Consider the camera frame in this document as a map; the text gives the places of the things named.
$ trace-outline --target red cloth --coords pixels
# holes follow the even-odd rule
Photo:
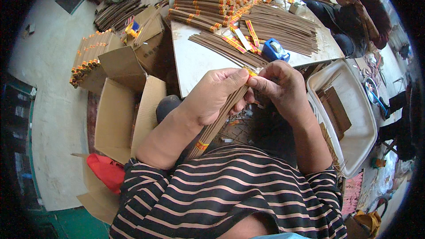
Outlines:
[[[87,157],[87,165],[112,192],[119,194],[120,187],[124,182],[124,168],[113,159],[98,154],[90,154]]]
[[[382,49],[388,42],[391,32],[391,22],[380,0],[360,0],[378,29],[379,37],[371,38],[376,48]]]

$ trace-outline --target table top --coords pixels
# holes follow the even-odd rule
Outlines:
[[[300,14],[300,16],[314,21],[319,25],[316,29],[319,51],[318,53],[313,53],[311,57],[289,51],[291,54],[289,64],[291,66],[316,64],[344,57],[342,50],[332,37],[330,30],[322,24],[310,9],[307,9],[307,11]],[[182,98],[189,94],[207,71],[226,67],[240,67],[220,54],[188,40],[189,36],[200,33],[200,29],[177,21],[171,21],[171,30],[173,32],[178,84]],[[227,30],[228,28],[222,28],[217,31],[217,34],[224,33]]]

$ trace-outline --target white plastic tub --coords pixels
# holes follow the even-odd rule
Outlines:
[[[331,79],[333,81],[330,87],[335,88],[352,124],[341,141],[338,141],[325,108],[316,94],[316,91],[328,86]],[[378,135],[372,108],[363,87],[347,63],[338,59],[312,75],[307,80],[307,90],[323,118],[339,163],[346,163],[342,172],[347,177],[352,177],[369,154]]]

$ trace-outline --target red bag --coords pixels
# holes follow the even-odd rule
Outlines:
[[[87,165],[112,192],[119,194],[124,182],[124,168],[113,159],[95,153],[87,157]]]

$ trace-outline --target striped shirt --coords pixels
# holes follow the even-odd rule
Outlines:
[[[276,231],[344,238],[333,167],[303,175],[260,149],[233,145],[177,167],[173,175],[130,159],[110,238],[216,238],[255,212]]]

